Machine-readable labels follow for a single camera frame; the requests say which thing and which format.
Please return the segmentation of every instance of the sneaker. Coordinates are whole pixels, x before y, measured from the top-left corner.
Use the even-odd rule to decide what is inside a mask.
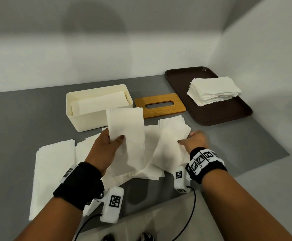
[[[112,233],[107,234],[101,241],[115,241],[115,237]]]
[[[149,233],[142,233],[136,241],[155,241],[154,237]]]

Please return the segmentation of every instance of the white tissue box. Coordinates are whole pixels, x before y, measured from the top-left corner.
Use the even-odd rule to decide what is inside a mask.
[[[67,116],[72,122],[75,129],[78,132],[83,132],[90,129],[97,129],[100,127],[107,126],[107,116],[106,116],[106,110],[72,116],[71,102],[79,101],[79,100],[83,100],[87,98],[99,97],[102,95],[112,94],[119,91],[124,91],[125,96],[128,101],[128,106],[124,106],[120,108],[132,107],[132,104],[133,104],[132,97],[130,96],[126,85],[113,85],[113,86],[67,93],[66,95]]]

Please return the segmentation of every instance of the table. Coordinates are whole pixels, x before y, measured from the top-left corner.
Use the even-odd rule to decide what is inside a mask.
[[[29,223],[36,151],[72,138],[78,143],[101,132],[75,130],[66,116],[66,93],[119,84],[127,85],[132,99],[174,92],[164,76],[158,75],[0,93],[1,241],[14,239]],[[187,112],[181,115],[192,130],[201,129],[208,134],[212,150],[225,161],[233,176],[289,155],[253,117],[203,127]],[[145,125],[157,124],[158,119],[146,119]],[[165,173],[160,181],[132,179],[124,183],[120,217],[180,196],[173,182],[174,177]],[[100,205],[93,214],[100,213],[101,208]],[[98,219],[92,220],[84,231],[98,225]]]

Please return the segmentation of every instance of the white wall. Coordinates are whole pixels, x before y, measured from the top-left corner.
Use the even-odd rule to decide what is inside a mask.
[[[291,154],[238,180],[292,232],[292,0],[262,0],[229,26],[208,67],[233,78],[253,116]]]
[[[206,66],[234,2],[0,0],[0,92]]]

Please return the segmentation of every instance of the hand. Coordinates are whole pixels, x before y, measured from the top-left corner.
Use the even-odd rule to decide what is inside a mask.
[[[188,153],[191,153],[191,151],[197,147],[209,148],[208,140],[201,130],[191,132],[189,135],[190,138],[177,141],[181,146],[185,146]]]
[[[109,130],[108,128],[105,129],[96,139],[85,162],[93,165],[104,176],[107,168],[115,158],[116,150],[122,145],[124,140],[125,136],[120,135],[114,141],[110,142]]]

